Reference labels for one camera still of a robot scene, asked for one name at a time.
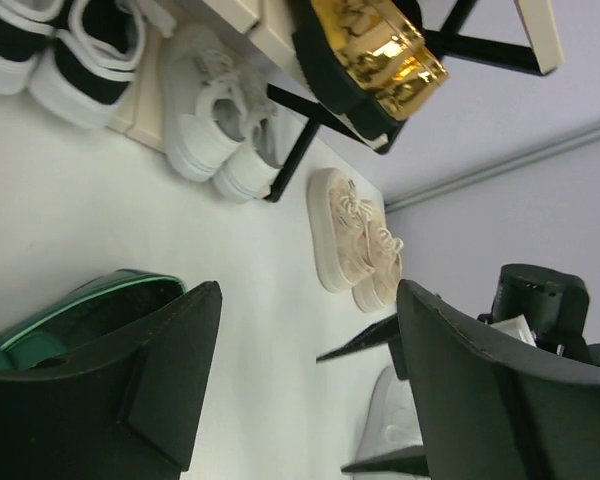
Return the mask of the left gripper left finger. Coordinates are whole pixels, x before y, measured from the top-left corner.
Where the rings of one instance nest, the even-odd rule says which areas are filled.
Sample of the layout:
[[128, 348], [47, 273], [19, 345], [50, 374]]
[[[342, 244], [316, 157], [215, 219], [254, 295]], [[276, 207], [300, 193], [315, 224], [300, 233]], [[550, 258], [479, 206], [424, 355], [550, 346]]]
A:
[[219, 330], [206, 281], [25, 370], [0, 370], [0, 479], [177, 479], [191, 465]]

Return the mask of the white sneaker one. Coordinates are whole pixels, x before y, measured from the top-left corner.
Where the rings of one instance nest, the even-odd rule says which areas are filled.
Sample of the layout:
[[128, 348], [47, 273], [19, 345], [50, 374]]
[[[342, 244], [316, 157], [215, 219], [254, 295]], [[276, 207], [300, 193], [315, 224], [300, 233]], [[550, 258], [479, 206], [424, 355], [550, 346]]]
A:
[[203, 24], [179, 28], [161, 49], [164, 149], [172, 168], [187, 180], [209, 180], [244, 140], [241, 63], [248, 62], [236, 61]]
[[270, 194], [283, 163], [277, 147], [279, 115], [267, 95], [266, 78], [248, 63], [238, 66], [238, 75], [247, 111], [244, 140], [212, 177], [212, 184], [226, 199], [245, 203]]

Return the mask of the green pointed shoe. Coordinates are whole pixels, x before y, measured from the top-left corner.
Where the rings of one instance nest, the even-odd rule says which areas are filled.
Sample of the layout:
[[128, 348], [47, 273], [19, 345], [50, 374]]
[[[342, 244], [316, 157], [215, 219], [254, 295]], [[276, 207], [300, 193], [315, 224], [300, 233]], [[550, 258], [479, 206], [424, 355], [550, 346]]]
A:
[[120, 269], [0, 331], [0, 371], [28, 370], [139, 320], [186, 292], [181, 279]]

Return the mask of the black white sneaker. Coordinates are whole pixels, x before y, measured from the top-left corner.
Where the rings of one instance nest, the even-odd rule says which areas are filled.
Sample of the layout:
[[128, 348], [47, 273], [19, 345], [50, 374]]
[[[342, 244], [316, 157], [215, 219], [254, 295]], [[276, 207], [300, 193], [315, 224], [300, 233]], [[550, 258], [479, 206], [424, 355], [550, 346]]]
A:
[[104, 128], [136, 77], [145, 44], [137, 1], [66, 1], [29, 93], [75, 126]]
[[0, 95], [21, 92], [41, 52], [66, 25], [69, 1], [0, 0]]

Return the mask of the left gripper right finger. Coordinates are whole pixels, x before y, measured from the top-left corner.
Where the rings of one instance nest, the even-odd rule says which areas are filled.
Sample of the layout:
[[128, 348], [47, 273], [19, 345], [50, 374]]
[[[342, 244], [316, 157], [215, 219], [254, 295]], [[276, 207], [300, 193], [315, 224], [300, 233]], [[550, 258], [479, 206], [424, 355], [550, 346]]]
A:
[[410, 280], [398, 320], [433, 479], [600, 479], [600, 367], [454, 309]]

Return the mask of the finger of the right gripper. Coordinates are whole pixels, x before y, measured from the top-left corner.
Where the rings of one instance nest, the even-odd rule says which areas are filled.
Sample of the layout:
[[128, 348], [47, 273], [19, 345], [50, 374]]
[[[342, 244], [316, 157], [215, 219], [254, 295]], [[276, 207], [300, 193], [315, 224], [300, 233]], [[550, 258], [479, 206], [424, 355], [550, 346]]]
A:
[[398, 315], [393, 314], [365, 328], [344, 345], [319, 355], [316, 362], [326, 362], [383, 345], [389, 348], [391, 356], [394, 357], [399, 338]]
[[377, 455], [341, 467], [343, 474], [393, 472], [405, 475], [429, 475], [425, 449], [414, 445]]

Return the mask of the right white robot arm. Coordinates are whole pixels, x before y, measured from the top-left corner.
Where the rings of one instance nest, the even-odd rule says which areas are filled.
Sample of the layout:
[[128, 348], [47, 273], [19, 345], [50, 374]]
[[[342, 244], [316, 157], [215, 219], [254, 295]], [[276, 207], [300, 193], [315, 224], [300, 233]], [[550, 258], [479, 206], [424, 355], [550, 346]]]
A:
[[600, 344], [583, 338], [589, 300], [577, 276], [507, 264], [490, 312], [474, 318], [401, 280], [396, 312], [330, 357], [387, 345], [422, 440], [343, 472], [600, 479]]

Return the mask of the gold loafer one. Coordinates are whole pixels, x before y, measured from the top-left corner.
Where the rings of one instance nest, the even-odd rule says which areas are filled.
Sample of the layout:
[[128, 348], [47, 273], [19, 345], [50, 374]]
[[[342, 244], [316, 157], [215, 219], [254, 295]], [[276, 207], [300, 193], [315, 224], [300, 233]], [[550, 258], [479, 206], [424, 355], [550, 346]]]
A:
[[303, 76], [330, 112], [374, 140], [407, 120], [448, 78], [392, 1], [297, 1], [292, 40]]

